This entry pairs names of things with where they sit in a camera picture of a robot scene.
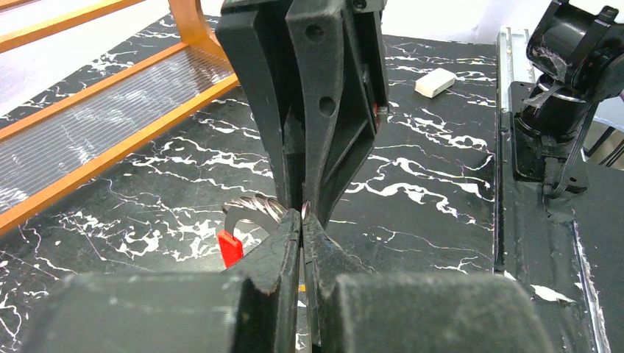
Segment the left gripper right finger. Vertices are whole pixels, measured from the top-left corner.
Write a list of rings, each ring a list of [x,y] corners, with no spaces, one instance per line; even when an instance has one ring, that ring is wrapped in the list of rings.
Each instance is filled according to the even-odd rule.
[[[494,274],[373,273],[302,220],[308,317],[323,352],[552,352],[515,281]]]

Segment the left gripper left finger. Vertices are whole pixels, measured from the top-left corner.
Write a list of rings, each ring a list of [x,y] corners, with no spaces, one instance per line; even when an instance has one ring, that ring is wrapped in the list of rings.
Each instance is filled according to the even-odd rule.
[[[80,274],[60,280],[23,352],[293,352],[301,215],[221,272]]]

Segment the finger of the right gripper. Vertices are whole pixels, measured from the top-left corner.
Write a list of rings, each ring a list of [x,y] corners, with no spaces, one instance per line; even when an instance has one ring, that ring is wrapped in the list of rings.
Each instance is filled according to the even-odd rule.
[[[291,1],[225,1],[218,38],[247,97],[269,156],[277,200],[302,206],[305,134],[302,90],[286,26]]]
[[[308,213],[327,225],[389,111],[385,1],[294,1],[286,14],[305,118]]]

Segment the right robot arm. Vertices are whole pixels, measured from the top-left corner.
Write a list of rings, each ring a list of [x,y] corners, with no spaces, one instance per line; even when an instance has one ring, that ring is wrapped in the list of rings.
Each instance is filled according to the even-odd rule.
[[[389,111],[383,1],[225,1],[216,37],[247,96],[288,209],[326,224]],[[540,76],[522,133],[566,143],[623,89],[623,25],[553,1],[528,41]]]

